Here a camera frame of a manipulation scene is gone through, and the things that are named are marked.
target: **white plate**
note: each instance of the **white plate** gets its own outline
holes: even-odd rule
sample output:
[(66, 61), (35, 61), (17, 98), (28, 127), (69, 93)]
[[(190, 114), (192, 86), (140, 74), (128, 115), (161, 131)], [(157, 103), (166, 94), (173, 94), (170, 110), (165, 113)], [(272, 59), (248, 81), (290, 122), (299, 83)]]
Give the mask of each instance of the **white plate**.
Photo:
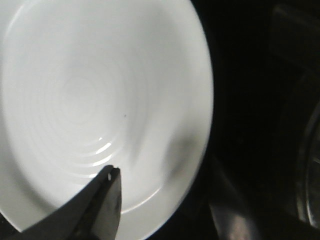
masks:
[(18, 229), (121, 168), (117, 240), (150, 236), (188, 192), (213, 109), (189, 0), (0, 1), (0, 210)]

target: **white bowl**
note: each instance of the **white bowl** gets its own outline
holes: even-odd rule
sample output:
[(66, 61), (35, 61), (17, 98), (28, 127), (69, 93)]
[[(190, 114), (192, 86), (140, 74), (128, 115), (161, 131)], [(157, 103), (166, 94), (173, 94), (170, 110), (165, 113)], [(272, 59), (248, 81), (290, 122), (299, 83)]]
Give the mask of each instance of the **white bowl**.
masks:
[(24, 230), (105, 165), (117, 240), (155, 232), (188, 192), (213, 109), (189, 0), (0, 1), (0, 211)]

